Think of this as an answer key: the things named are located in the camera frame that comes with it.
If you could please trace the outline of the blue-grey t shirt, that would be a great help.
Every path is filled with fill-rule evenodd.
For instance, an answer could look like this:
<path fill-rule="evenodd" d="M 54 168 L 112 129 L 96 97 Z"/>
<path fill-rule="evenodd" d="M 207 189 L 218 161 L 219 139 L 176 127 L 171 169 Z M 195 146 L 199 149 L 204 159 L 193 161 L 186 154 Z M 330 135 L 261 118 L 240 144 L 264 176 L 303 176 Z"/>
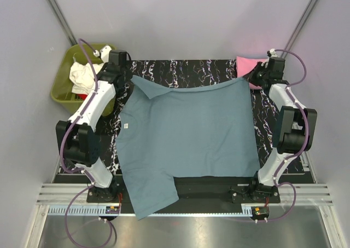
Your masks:
<path fill-rule="evenodd" d="M 177 177 L 251 177 L 259 169 L 248 82 L 168 88 L 139 76 L 120 112 L 116 151 L 141 220 L 178 201 Z"/>

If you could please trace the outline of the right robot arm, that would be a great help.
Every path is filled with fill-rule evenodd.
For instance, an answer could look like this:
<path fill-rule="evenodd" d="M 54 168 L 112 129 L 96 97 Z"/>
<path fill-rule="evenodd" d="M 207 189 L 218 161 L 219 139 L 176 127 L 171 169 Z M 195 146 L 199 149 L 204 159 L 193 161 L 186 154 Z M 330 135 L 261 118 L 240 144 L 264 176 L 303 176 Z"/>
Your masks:
<path fill-rule="evenodd" d="M 312 146 L 317 111 L 304 106 L 283 79 L 285 59 L 271 56 L 258 62 L 245 76 L 251 84 L 269 93 L 279 115 L 272 135 L 272 152 L 251 179 L 246 195 L 253 202 L 278 196 L 279 179 L 289 164 Z"/>

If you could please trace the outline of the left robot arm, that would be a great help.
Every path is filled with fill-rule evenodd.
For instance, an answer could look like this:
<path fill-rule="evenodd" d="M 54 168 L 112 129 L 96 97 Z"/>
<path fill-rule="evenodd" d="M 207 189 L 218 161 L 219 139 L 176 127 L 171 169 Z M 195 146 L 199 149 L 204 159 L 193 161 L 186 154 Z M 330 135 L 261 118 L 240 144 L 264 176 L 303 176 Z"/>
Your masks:
<path fill-rule="evenodd" d="M 112 173 L 100 158 L 96 125 L 109 101 L 131 79 L 130 61 L 129 53 L 124 50 L 106 52 L 101 70 L 93 71 L 94 83 L 87 98 L 69 120 L 56 124 L 61 167 L 68 174 L 85 175 L 91 183 L 89 193 L 99 201 L 114 201 L 118 189 Z"/>

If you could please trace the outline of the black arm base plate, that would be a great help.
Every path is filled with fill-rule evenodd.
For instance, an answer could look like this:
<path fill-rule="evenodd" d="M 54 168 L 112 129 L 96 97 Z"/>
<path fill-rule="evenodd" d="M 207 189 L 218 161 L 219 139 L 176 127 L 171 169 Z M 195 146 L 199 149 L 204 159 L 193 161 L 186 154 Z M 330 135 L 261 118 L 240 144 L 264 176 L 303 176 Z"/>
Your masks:
<path fill-rule="evenodd" d="M 244 177 L 173 177 L 164 172 L 115 176 L 109 188 L 93 187 L 89 203 L 120 201 L 123 213 L 138 218 L 153 214 L 214 214 L 241 211 L 241 204 L 278 204 L 277 187 Z"/>

